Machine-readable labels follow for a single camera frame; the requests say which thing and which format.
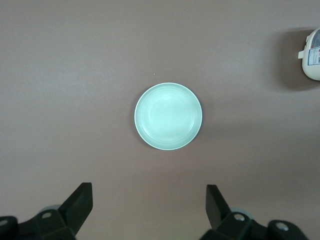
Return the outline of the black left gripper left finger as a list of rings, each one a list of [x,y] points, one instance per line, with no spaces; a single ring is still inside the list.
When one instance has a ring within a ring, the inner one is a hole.
[[[0,218],[2,240],[75,240],[93,209],[92,183],[83,182],[61,204],[47,207],[25,222],[15,216]]]

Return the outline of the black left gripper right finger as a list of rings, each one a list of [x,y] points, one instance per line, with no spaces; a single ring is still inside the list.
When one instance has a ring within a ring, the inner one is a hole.
[[[247,214],[232,211],[216,185],[206,186],[205,210],[211,229],[202,240],[307,240],[295,224],[272,220],[267,226],[257,223]]]

